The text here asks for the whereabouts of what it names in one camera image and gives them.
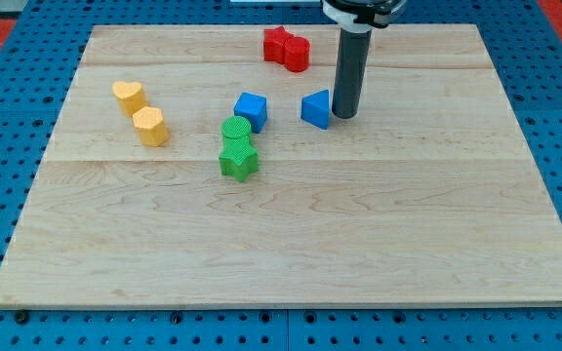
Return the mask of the white black robot arm flange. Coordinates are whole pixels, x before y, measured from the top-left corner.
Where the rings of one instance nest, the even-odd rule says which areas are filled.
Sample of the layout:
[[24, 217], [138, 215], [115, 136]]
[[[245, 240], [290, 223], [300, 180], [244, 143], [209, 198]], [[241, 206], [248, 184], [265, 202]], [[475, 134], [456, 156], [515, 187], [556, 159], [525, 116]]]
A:
[[364, 33], [397, 21], [407, 3], [407, 0], [323, 0], [322, 10], [343, 30]]

